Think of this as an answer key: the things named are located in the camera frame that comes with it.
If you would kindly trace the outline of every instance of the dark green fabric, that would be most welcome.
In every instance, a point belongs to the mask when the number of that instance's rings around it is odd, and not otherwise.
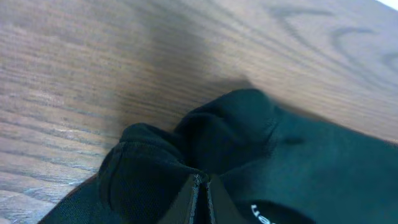
[[[127,128],[98,176],[42,223],[157,223],[192,175],[203,180],[195,220],[214,223],[225,206],[212,210],[222,202],[204,194],[209,174],[233,203],[225,211],[250,223],[398,223],[395,145],[286,112],[257,90],[193,110],[172,133]]]

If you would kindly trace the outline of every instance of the wooden surface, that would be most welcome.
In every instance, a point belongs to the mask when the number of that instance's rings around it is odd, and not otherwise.
[[[373,0],[0,0],[0,223],[35,223],[129,124],[253,85],[398,139],[398,12]]]

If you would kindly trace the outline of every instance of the printed logo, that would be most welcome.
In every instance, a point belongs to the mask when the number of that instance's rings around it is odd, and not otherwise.
[[[268,218],[263,217],[262,215],[260,215],[259,210],[257,209],[257,205],[251,205],[251,211],[253,213],[253,215],[259,219],[259,221],[262,224],[276,224],[276,223],[271,223],[271,221],[269,221]]]

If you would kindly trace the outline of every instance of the wood grain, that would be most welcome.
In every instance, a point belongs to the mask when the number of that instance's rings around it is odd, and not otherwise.
[[[254,86],[398,140],[398,12],[372,0],[0,0],[0,223],[35,223],[121,131]]]

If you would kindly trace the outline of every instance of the wooden table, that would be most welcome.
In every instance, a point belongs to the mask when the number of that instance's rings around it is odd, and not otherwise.
[[[129,124],[254,86],[398,139],[398,12],[373,0],[1,0],[0,223],[35,223]]]

